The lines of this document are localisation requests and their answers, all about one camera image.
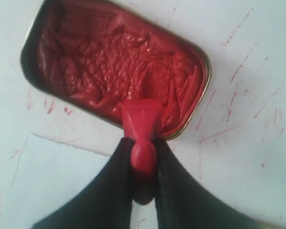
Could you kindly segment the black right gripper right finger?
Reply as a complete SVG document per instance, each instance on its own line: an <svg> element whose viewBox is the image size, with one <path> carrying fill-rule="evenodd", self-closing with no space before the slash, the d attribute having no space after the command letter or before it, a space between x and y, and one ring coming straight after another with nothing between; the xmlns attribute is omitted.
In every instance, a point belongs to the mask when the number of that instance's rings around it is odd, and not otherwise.
<svg viewBox="0 0 286 229"><path fill-rule="evenodd" d="M160 229L276 229L228 206L201 186L167 142L154 140L157 152L155 208Z"/></svg>

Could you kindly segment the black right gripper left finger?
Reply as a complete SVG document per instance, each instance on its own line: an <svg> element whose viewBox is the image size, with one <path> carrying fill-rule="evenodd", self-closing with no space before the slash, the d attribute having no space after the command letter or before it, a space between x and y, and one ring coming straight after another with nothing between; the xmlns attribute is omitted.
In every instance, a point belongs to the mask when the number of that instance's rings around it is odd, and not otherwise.
<svg viewBox="0 0 286 229"><path fill-rule="evenodd" d="M128 229L132 196L130 152L133 140L122 138L100 173L77 196L34 229Z"/></svg>

